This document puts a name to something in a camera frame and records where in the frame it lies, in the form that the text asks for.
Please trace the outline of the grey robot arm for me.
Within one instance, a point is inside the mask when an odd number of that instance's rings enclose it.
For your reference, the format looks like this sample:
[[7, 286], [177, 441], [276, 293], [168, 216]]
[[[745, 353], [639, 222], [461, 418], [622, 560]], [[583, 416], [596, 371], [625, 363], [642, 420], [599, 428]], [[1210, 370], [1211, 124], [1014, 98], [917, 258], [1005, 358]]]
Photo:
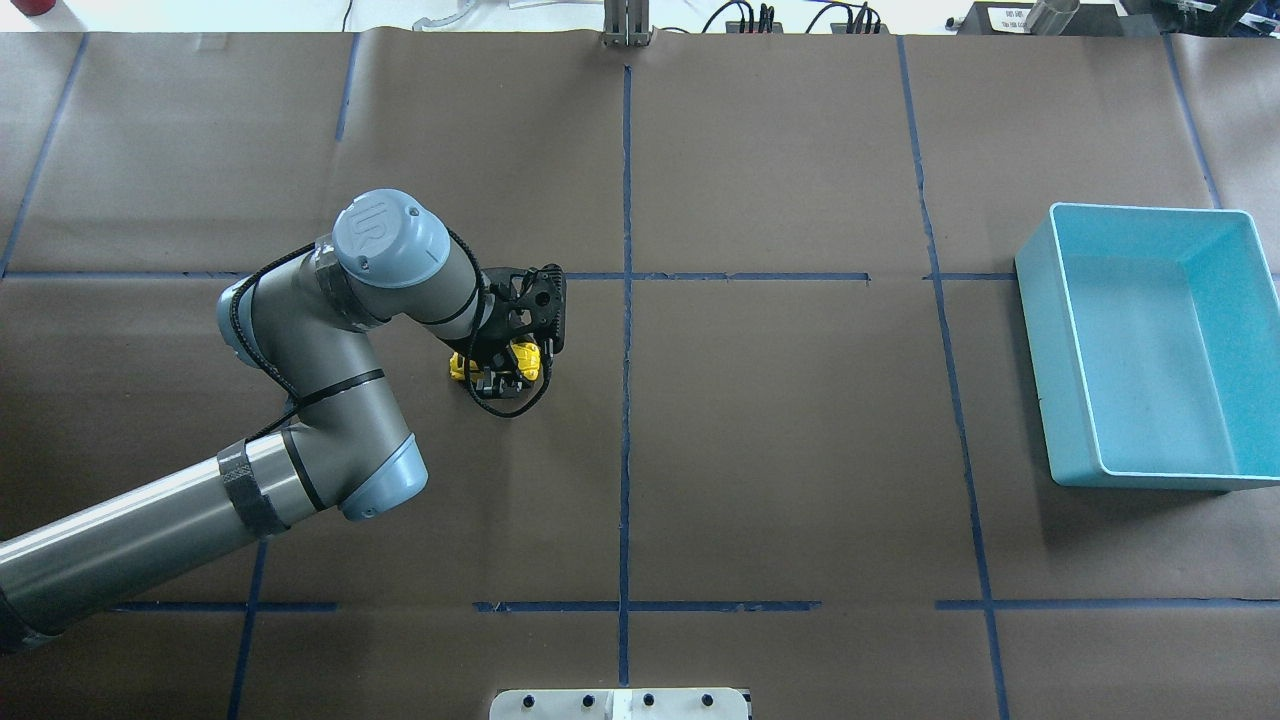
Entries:
[[489, 266], [411, 193], [370, 190], [332, 227], [228, 284], [218, 331], [274, 393], [273, 411], [210, 455], [3, 542], [3, 652], [319, 514], [379, 518], [429, 468], [374, 347], [407, 320], [445, 346], [445, 374], [484, 413], [538, 405], [564, 348], [557, 263]]

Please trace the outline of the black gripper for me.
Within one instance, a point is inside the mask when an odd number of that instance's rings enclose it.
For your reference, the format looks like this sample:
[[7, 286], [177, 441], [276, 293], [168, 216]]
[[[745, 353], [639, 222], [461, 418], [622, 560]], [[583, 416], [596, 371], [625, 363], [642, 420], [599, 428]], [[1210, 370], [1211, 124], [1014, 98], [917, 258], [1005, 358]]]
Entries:
[[481, 309], [468, 318], [462, 356], [463, 366], [476, 373], [474, 389], [477, 395], [525, 392], [525, 378], [520, 372], [494, 372], [508, 364], [515, 365], [508, 355], [513, 341], [535, 342], [541, 350], [543, 370], [547, 366], [547, 305], [539, 301], [539, 296], [486, 296]]

